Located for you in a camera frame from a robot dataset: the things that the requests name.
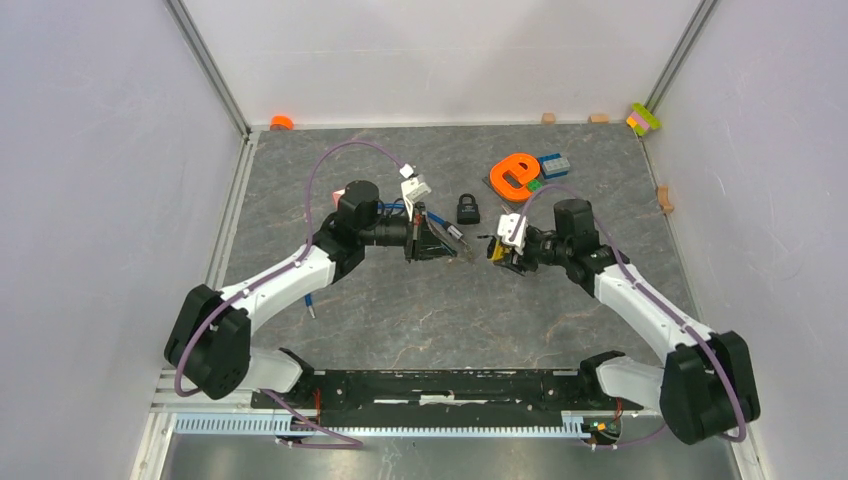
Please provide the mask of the yellow padlock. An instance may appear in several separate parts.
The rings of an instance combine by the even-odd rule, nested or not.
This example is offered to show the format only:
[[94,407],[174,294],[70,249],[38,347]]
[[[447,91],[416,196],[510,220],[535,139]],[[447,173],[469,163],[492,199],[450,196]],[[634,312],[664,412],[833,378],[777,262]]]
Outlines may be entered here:
[[499,260],[503,257],[510,257],[512,253],[512,248],[508,245],[504,245],[502,242],[489,242],[487,247],[487,259],[495,263],[496,260]]

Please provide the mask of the silver key bunch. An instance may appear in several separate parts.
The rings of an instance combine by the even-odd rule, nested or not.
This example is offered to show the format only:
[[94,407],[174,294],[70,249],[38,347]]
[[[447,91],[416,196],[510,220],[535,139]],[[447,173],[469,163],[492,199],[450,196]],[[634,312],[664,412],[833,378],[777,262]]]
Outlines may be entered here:
[[467,246],[467,245],[465,245],[465,246],[459,246],[459,247],[456,249],[456,259],[457,259],[458,261],[462,261],[462,262],[466,262],[466,263],[471,263],[471,264],[473,264],[473,263],[475,262],[475,254],[474,254],[473,249],[472,249],[472,248],[470,248],[470,247],[469,247],[469,246]]

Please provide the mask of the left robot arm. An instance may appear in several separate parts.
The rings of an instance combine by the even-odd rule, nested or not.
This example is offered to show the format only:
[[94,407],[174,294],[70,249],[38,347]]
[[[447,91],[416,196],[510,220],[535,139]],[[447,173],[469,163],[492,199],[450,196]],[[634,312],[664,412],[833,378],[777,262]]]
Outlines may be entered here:
[[455,255],[432,227],[423,202],[430,191],[420,177],[402,182],[404,211],[389,215],[375,184],[351,182],[310,244],[247,280],[191,289],[164,348],[178,373],[176,392],[220,400],[239,387],[267,389],[290,407],[306,405],[314,394],[307,365],[287,350],[253,347],[254,334],[288,306],[342,280],[370,246],[399,247],[408,262]]

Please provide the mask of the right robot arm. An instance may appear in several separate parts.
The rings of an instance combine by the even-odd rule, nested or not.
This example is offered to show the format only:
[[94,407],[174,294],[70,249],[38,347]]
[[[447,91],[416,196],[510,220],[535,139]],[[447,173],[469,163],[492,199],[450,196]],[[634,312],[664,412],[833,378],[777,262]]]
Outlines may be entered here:
[[554,206],[555,227],[541,230],[523,213],[502,214],[488,259],[523,275],[541,266],[563,268],[568,279],[610,308],[651,347],[655,367],[620,351],[580,365],[577,392],[591,408],[614,398],[659,413],[671,433],[694,445],[719,436],[741,443],[761,409],[751,356],[736,332],[718,333],[671,303],[617,249],[590,202]]

